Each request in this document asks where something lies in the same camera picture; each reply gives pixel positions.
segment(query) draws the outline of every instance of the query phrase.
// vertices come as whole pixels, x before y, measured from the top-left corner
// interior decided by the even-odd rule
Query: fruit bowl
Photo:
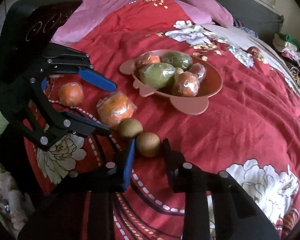
[[[169,51],[173,51],[173,50],[159,49],[152,52],[161,57]],[[198,94],[195,97],[177,97],[177,96],[173,96],[170,94],[157,91],[154,88],[143,84],[136,76],[136,71],[137,71],[135,65],[136,59],[131,59],[123,63],[120,66],[120,72],[126,75],[133,76],[134,78],[133,87],[135,89],[139,89],[139,94],[142,97],[147,97],[153,94],[157,94],[159,96],[169,98],[172,105],[179,111],[185,114],[198,115],[198,114],[202,114],[208,108],[209,105],[208,98],[214,96],[216,93],[218,93],[221,90],[223,80],[219,72],[213,66],[211,66],[207,62],[197,57],[194,56],[191,57],[193,60],[193,64],[200,63],[204,65],[207,70],[206,77],[202,81]]]

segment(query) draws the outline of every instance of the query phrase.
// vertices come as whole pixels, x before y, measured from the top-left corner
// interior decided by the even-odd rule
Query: bed
[[[225,0],[219,1],[221,5],[207,0],[212,7],[205,11],[185,1],[125,0],[124,6],[112,10],[100,22],[96,23],[91,17],[88,27],[70,18],[57,31],[53,41],[90,54],[95,70],[115,81],[118,90],[138,107],[134,118],[143,124],[145,131],[154,132],[161,139],[168,138],[174,150],[181,151],[187,161],[204,171],[228,171],[255,200],[283,239],[300,219],[300,91],[287,66],[266,44],[274,32],[280,31],[280,17],[252,0],[249,5],[258,6],[253,18],[236,10],[238,3],[244,0],[232,0],[234,5],[226,7],[228,11],[222,6]],[[93,9],[84,3],[72,18],[78,19],[82,13],[91,14]],[[194,20],[199,13],[202,17]],[[229,26],[233,21],[231,15],[240,17],[251,29],[256,27],[250,23],[251,19],[259,17],[261,21],[261,15],[266,15],[266,19],[273,19],[272,30],[265,28],[264,32],[261,27],[254,28],[262,41]],[[224,80],[223,88],[210,99],[203,114],[183,114],[155,95],[142,98],[133,88],[132,77],[119,73],[123,62],[157,49],[186,52],[219,71]],[[81,105],[68,109],[59,103],[59,88],[73,81],[80,80],[76,76],[51,78],[45,90],[50,102],[58,110],[70,110],[98,120],[96,104],[107,93],[88,83],[80,81],[85,94]],[[45,127],[35,107],[33,111]],[[51,195],[64,177],[101,166],[101,151],[107,158],[112,152],[103,138],[98,138],[100,149],[93,137],[83,140],[68,135],[48,152],[25,140],[26,155],[16,158],[5,142],[8,136],[9,130],[0,139],[0,161],[22,185],[23,191],[33,196],[41,192]],[[119,150],[125,147],[125,141],[115,131],[110,138]],[[84,210],[87,210],[84,203],[89,198],[90,193],[69,197],[70,205],[77,204],[76,210],[68,210],[67,215],[61,217],[49,216],[52,221],[62,219],[62,229],[58,228],[58,223],[47,223],[28,236],[34,238],[40,232],[43,235],[49,230],[61,230],[67,232],[70,239],[89,239],[85,231],[88,222],[84,219]],[[211,198],[208,201],[210,233],[214,239]],[[64,203],[52,206],[54,214],[65,209]],[[184,213],[184,196],[173,194],[169,188],[162,158],[136,156],[131,187],[125,193],[117,193],[114,199],[116,239],[180,239]]]

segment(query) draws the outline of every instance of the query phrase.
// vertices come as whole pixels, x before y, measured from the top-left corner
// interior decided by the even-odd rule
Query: headboard
[[[254,30],[259,38],[272,44],[274,34],[280,32],[283,16],[280,16],[254,0],[216,0],[244,26]]]

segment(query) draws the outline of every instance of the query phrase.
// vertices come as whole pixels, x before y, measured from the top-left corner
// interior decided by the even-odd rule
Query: red blanket
[[[138,55],[157,49],[200,52],[188,43],[165,36],[178,20],[189,17],[173,0],[142,0],[110,14],[85,38],[73,46],[91,55],[95,70],[112,79],[138,107],[133,118],[145,131],[168,138],[174,150],[202,170],[227,170],[258,203],[277,227],[289,232],[300,213],[300,99],[288,87],[282,73],[253,53],[254,66],[246,67],[229,52],[227,44],[206,52],[207,61],[221,74],[224,85],[210,98],[208,109],[190,116],[172,107],[164,98],[143,98],[132,86],[133,78],[119,72],[119,66]],[[56,109],[58,89],[80,81],[85,100],[75,110],[98,119],[96,104],[108,95],[78,76],[53,81],[47,94]],[[117,147],[123,147],[113,133]],[[112,152],[100,138],[106,154]],[[90,171],[102,160],[93,138],[73,135],[49,152],[26,141],[30,163],[42,190],[48,194],[69,172]],[[162,158],[137,155],[132,186],[117,195],[116,239],[178,239],[182,234],[184,195],[168,186]],[[213,231],[213,218],[210,218]]]

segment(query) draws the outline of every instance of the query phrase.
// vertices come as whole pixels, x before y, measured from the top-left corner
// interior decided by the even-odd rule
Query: green mango
[[[169,63],[174,67],[179,67],[183,71],[188,70],[192,66],[192,58],[190,55],[181,51],[167,52],[162,56],[161,62]]]
[[[158,90],[174,82],[175,71],[171,64],[152,63],[139,70],[140,81]]]

